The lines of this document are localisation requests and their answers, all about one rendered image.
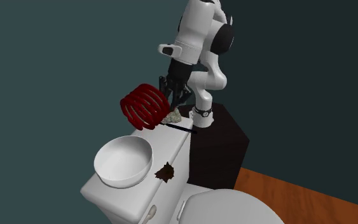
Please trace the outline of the black pen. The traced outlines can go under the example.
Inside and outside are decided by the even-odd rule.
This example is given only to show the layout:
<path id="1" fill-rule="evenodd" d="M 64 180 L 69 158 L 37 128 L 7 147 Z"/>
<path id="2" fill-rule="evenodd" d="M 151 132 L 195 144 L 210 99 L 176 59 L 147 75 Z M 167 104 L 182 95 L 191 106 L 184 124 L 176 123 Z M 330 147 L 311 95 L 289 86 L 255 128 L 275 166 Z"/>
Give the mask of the black pen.
<path id="1" fill-rule="evenodd" d="M 177 130 L 189 132 L 189 133 L 192 133 L 192 134 L 197 134 L 197 133 L 198 133 L 196 130 L 188 129 L 188 128 L 181 127 L 181 126 L 178 126 L 178 125 L 174 125 L 174 124 L 171 124 L 171 123 L 160 123 L 160 124 L 161 124 L 161 125 L 168 126 L 168 127 L 170 127 L 170 128 L 173 128 L 173 129 L 177 129 Z"/>

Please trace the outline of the dark robot stand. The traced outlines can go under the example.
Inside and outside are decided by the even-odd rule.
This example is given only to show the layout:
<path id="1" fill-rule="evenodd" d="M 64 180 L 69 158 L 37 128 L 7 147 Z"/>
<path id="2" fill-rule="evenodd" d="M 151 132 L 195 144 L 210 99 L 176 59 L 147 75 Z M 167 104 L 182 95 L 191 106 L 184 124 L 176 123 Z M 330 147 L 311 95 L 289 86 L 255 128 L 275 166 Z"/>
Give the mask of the dark robot stand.
<path id="1" fill-rule="evenodd" d="M 212 105 L 214 121 L 207 128 L 193 127 L 188 183 L 210 189 L 233 189 L 249 138 L 228 110 Z"/>

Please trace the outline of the white bowl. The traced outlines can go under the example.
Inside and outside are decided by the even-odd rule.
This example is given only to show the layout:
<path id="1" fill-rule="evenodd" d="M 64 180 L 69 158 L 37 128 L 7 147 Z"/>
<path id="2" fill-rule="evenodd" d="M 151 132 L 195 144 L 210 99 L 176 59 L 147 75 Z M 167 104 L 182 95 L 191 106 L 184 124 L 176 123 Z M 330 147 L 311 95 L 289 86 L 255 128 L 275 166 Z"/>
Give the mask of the white bowl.
<path id="1" fill-rule="evenodd" d="M 121 136 L 106 143 L 96 154 L 93 166 L 100 180 L 113 188 L 140 183 L 153 164 L 153 148 L 139 136 Z"/>

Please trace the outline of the white toilet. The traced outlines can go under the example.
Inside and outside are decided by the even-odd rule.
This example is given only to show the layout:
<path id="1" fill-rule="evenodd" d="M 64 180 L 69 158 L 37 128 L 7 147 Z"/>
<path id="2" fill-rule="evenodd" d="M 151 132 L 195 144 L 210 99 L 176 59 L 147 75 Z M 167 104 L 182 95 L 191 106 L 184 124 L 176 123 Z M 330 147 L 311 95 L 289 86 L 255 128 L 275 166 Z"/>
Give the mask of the white toilet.
<path id="1" fill-rule="evenodd" d="M 183 118 L 177 125 L 191 129 L 193 121 Z M 135 130 L 130 136 L 146 139 L 153 148 L 148 175 L 133 187 L 113 188 L 95 172 L 80 190 L 111 224 L 284 224 L 270 207 L 248 193 L 189 184 L 189 132 L 158 125 L 153 130 Z M 166 162 L 174 168 L 174 177 L 167 183 L 155 178 Z"/>

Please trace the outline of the speckled grey stone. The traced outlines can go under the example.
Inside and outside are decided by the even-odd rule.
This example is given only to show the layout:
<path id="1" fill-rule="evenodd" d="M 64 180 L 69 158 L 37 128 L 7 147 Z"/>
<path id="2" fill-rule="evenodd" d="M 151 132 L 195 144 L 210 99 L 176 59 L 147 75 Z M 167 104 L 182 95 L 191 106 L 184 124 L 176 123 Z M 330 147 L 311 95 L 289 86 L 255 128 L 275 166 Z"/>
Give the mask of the speckled grey stone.
<path id="1" fill-rule="evenodd" d="M 162 124 L 167 123 L 179 123 L 182 120 L 182 116 L 178 108 L 174 108 L 172 112 L 170 112 L 162 121 Z"/>

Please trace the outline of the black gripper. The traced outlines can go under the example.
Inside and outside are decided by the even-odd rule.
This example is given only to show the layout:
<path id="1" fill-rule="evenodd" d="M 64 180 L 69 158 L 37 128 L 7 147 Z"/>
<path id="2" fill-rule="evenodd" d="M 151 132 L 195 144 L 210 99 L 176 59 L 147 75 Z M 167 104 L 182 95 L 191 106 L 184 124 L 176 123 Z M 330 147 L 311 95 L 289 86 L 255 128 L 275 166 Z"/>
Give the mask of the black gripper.
<path id="1" fill-rule="evenodd" d="M 192 95 L 187 82 L 193 71 L 193 64 L 185 64 L 171 59 L 166 76 L 159 77 L 159 91 L 168 99 L 172 97 L 171 109 L 185 103 Z"/>

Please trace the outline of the brown spiky shell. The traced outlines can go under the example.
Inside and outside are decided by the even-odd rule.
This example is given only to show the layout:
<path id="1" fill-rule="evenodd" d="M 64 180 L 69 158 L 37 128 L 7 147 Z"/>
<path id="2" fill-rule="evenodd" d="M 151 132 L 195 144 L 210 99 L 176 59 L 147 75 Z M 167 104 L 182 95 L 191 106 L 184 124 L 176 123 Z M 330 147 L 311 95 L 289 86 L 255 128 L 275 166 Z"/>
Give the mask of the brown spiky shell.
<path id="1" fill-rule="evenodd" d="M 166 164 L 155 173 L 155 178 L 161 179 L 165 183 L 167 183 L 170 179 L 174 177 L 174 168 L 172 167 L 169 162 L 166 162 Z"/>

